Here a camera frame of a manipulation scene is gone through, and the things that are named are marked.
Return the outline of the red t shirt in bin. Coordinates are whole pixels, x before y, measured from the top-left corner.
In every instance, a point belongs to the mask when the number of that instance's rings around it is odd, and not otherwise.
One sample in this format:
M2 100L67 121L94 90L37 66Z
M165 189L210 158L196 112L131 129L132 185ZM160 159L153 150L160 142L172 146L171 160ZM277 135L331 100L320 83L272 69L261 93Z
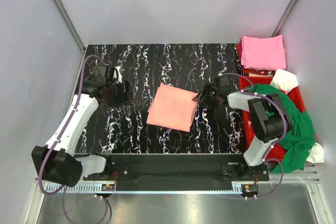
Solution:
M246 148L249 148L253 138L255 137L255 132L248 112L243 112L243 119L245 124L244 127L246 135ZM266 159L276 158L277 160L282 161L285 154L286 150L283 147L281 147L279 143L276 143L274 147L270 150L270 152L267 154Z

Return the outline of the folded pink t shirt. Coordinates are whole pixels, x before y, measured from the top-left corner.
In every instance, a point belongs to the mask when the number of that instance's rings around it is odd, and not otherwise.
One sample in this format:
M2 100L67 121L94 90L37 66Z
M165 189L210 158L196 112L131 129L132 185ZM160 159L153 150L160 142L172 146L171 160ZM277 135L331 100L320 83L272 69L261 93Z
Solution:
M241 38L241 64L246 69L285 70L286 55L282 35L271 38Z

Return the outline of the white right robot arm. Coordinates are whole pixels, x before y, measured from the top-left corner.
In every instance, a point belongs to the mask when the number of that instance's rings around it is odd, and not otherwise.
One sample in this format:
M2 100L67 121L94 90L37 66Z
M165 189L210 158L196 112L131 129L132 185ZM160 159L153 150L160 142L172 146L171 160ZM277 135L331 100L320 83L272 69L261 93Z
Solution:
M249 82L249 86L234 90L230 76ZM266 161L266 156L276 143L292 129L291 118L277 93L258 94L249 92L254 84L247 76L225 73L207 83L193 101L198 106L214 110L219 106L246 111L250 115L254 138L243 154L244 164L238 167L239 176L250 180L257 174L257 166Z

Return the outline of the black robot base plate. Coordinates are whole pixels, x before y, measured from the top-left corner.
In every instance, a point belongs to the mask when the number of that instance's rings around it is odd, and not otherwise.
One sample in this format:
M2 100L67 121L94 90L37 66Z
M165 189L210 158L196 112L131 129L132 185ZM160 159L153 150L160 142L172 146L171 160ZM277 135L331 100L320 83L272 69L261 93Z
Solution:
M112 154L108 178L87 176L98 183L212 185L267 182L265 165L249 168L242 154Z

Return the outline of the black marble pattern mat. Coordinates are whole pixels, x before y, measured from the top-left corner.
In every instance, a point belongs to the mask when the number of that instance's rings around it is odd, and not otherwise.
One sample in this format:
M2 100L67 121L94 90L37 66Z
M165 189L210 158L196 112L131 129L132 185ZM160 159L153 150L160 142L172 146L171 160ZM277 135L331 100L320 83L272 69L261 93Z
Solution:
M240 65L235 44L89 45L95 55L123 68L131 83L134 106L98 107L77 143L77 154L89 153L241 153L246 148L242 113L221 107L198 109L189 132L147 124L148 109L160 84L199 92L226 72L238 83Z

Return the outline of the green t shirt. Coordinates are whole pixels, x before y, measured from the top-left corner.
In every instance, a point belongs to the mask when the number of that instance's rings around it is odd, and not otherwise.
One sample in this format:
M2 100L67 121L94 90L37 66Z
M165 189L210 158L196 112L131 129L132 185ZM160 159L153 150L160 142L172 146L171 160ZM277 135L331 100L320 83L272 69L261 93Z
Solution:
M314 128L309 114L306 111L299 111L295 103L279 89L268 84L255 84L250 92L259 94L276 93L281 100L292 120L292 130L279 142L279 145L286 150L281 161L282 166L277 165L272 172L291 173L297 169L303 170L309 151L316 143L314 139Z

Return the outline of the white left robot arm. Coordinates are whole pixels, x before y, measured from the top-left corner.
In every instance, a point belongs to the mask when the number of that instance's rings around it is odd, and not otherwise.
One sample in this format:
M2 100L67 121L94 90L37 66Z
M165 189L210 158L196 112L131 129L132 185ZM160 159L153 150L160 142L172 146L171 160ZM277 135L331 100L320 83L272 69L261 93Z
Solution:
M98 64L88 80L80 78L78 92L58 129L44 146L32 150L40 185L48 181L73 187L87 176L107 180L113 175L108 155L88 154L78 158L74 155L85 126L100 104L112 108L134 104L130 82L122 73L120 66Z

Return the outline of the salmon pink t shirt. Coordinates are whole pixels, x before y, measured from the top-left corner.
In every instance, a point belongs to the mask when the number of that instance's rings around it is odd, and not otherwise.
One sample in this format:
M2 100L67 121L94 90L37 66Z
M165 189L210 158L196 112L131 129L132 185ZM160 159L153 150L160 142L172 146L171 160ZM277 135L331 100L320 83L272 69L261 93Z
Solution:
M195 118L196 93L161 83L148 109L146 123L189 132Z

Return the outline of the red plastic bin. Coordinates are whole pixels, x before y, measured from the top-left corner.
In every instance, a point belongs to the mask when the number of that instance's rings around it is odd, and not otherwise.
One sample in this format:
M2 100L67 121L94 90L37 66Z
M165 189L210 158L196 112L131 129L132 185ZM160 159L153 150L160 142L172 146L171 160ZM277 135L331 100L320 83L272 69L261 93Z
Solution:
M253 84L270 84L272 81L272 77L247 77L247 78ZM251 86L250 82L242 77L239 77L238 82L239 82L240 89L244 89L246 87ZM298 87L294 88L291 92L289 92L287 96L295 104L295 106L300 112L303 112L306 110Z

